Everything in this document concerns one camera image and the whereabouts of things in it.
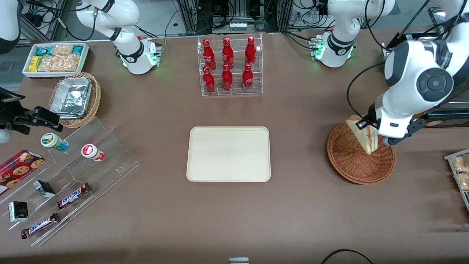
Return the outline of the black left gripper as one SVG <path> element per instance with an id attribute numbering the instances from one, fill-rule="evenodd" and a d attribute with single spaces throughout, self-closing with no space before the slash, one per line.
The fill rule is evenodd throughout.
<path id="1" fill-rule="evenodd" d="M 368 108 L 368 117 L 363 117 L 356 123 L 356 126 L 359 130 L 365 129 L 365 127 L 369 125 L 378 129 L 378 121 L 374 103 Z"/>

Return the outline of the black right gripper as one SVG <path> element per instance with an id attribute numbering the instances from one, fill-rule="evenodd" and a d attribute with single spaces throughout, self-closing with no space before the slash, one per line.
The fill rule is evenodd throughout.
<path id="1" fill-rule="evenodd" d="M 0 88 L 0 125 L 8 131 L 17 131 L 22 134 L 30 133 L 30 126 L 47 127 L 56 132 L 63 131 L 60 117 L 44 107 L 34 108 L 34 120 L 30 110 L 22 107 L 20 100 L 25 96 L 7 89 Z"/>

